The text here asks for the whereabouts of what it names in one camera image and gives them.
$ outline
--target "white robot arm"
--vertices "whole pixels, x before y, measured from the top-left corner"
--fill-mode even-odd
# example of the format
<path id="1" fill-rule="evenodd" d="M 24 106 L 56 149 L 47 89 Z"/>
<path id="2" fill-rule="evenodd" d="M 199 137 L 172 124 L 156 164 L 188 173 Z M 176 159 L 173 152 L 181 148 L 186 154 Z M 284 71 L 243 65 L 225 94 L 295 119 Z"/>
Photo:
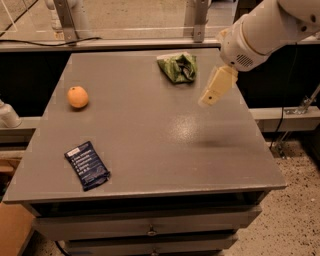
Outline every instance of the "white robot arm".
<path id="1" fill-rule="evenodd" d="M 237 81 L 279 48 L 320 31 L 319 0 L 264 0 L 220 33 L 221 59 L 226 66 L 212 75 L 199 105 L 213 105 Z"/>

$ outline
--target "gray countertop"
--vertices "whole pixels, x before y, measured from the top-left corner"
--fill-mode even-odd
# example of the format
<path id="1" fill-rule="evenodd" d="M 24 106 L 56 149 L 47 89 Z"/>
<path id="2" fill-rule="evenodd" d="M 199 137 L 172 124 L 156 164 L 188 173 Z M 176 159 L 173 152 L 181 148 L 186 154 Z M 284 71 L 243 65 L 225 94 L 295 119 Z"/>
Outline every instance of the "gray countertop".
<path id="1" fill-rule="evenodd" d="M 193 84 L 172 85 L 156 56 L 176 51 L 73 54 L 4 201 L 50 202 L 272 190 L 285 181 L 237 87 L 216 105 L 197 101 L 217 49 L 197 56 Z M 83 86 L 74 111 L 66 92 Z M 90 140 L 111 179 L 83 192 L 64 153 Z"/>

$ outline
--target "terrazzo floor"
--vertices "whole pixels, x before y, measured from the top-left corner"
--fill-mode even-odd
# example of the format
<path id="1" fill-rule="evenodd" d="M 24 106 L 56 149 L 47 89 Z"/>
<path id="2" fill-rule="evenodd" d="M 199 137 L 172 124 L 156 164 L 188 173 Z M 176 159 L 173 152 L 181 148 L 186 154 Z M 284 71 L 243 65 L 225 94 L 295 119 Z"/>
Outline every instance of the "terrazzo floor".
<path id="1" fill-rule="evenodd" d="M 262 213 L 248 228 L 238 231 L 239 240 L 224 252 L 225 256 L 320 256 L 319 162 L 302 136 L 287 141 L 284 153 L 286 160 L 275 152 L 274 158 L 287 188 L 272 191 L 264 199 Z M 53 242 L 34 233 L 23 255 L 62 254 Z"/>

